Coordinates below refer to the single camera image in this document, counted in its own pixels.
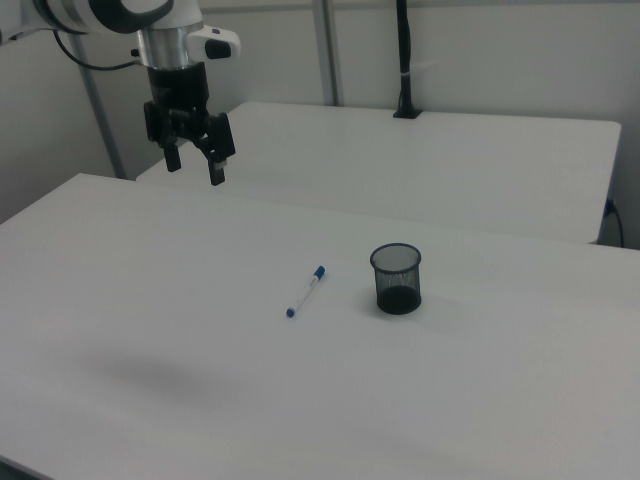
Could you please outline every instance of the black mesh cup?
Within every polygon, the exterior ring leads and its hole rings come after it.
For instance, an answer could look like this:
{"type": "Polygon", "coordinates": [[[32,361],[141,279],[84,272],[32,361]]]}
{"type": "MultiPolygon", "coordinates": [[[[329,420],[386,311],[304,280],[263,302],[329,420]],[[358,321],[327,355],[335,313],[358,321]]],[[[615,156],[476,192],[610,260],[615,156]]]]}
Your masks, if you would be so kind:
{"type": "Polygon", "coordinates": [[[373,251],[371,265],[376,274],[380,310],[391,315],[404,315],[420,306],[421,260],[418,249],[406,243],[390,243],[373,251]]]}

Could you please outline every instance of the white table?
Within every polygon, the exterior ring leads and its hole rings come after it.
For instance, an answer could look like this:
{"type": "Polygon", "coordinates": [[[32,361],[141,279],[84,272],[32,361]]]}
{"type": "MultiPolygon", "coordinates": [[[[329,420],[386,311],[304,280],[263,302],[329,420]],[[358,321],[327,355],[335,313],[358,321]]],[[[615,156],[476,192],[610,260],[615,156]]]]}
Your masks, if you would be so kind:
{"type": "Polygon", "coordinates": [[[213,188],[180,148],[138,181],[495,233],[598,238],[620,135],[613,122],[246,103],[237,154],[213,188]]]}
{"type": "Polygon", "coordinates": [[[57,480],[635,478],[639,282],[635,251],[79,176],[0,226],[0,455],[57,480]],[[396,240],[424,257],[401,318],[368,264],[396,240]]]}

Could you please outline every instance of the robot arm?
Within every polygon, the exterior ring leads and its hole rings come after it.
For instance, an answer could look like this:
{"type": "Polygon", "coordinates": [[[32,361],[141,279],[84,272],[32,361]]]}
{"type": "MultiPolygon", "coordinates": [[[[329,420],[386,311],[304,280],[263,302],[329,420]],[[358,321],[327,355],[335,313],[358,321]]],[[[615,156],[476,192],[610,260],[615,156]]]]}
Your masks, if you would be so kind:
{"type": "Polygon", "coordinates": [[[153,100],[144,106],[149,140],[164,149],[167,168],[180,168],[177,139],[190,140],[209,162],[211,183],[224,181],[235,153],[225,114],[207,111],[204,62],[240,54],[230,31],[205,26],[197,0],[1,0],[0,45],[38,30],[69,34],[136,33],[153,100]]]}

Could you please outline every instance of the pen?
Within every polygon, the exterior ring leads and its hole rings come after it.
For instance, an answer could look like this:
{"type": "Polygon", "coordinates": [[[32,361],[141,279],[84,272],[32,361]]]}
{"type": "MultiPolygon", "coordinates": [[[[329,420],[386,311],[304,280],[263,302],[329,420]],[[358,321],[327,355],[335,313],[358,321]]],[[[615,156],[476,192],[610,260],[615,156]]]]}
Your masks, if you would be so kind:
{"type": "Polygon", "coordinates": [[[312,290],[318,284],[320,279],[324,276],[324,271],[325,270],[322,265],[317,268],[317,270],[313,274],[313,277],[311,277],[311,281],[308,283],[308,285],[304,289],[304,292],[302,292],[301,295],[296,300],[295,306],[287,308],[287,317],[293,318],[293,316],[296,314],[296,311],[302,306],[302,304],[307,299],[307,297],[311,294],[312,290]]]}

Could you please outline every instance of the black vertical stand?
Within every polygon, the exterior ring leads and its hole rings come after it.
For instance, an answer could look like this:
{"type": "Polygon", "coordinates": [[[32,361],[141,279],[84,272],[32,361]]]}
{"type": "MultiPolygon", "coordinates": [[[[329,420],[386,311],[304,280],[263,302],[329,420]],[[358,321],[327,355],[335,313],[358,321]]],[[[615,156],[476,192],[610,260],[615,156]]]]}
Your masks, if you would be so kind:
{"type": "Polygon", "coordinates": [[[400,105],[393,116],[414,119],[422,110],[416,110],[411,102],[411,32],[407,17],[407,0],[396,0],[396,10],[400,47],[400,105]]]}

